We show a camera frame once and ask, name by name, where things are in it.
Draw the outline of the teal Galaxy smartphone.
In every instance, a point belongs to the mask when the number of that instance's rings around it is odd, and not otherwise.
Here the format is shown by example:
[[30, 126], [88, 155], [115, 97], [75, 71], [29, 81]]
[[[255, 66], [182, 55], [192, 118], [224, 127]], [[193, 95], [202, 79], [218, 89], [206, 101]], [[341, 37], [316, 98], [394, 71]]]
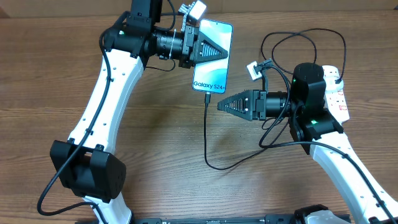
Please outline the teal Galaxy smartphone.
[[196, 91], [223, 94], [226, 91], [228, 79], [229, 58], [233, 37], [233, 26], [220, 21], [203, 19], [200, 22], [199, 32], [203, 32], [211, 40], [228, 51], [227, 58], [195, 64], [193, 71], [192, 88]]

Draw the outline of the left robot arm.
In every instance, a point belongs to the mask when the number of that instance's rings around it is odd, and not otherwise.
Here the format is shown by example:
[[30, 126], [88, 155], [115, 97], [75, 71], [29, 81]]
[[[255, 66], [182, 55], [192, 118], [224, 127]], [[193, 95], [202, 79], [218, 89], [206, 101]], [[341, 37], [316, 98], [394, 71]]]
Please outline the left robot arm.
[[133, 1], [130, 10], [99, 37], [103, 61], [87, 107], [66, 141], [54, 141], [55, 180], [90, 206], [98, 223], [133, 223], [122, 189], [126, 165], [115, 155], [116, 138], [129, 97], [157, 56], [193, 70], [192, 88], [222, 94], [232, 44], [231, 24], [204, 19], [201, 1], [172, 9], [180, 30], [159, 27], [161, 1]]

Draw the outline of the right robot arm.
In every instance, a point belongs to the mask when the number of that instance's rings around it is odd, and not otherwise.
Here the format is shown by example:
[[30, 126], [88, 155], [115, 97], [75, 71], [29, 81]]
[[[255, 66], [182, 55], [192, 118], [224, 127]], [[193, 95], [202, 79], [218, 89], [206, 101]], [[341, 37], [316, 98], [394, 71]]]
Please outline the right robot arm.
[[260, 144], [263, 151], [299, 145], [327, 173], [356, 223], [397, 223], [397, 201], [356, 155], [343, 129], [349, 119], [337, 69], [301, 63], [285, 92], [246, 90], [218, 102], [217, 109], [242, 119], [288, 119], [292, 141]]

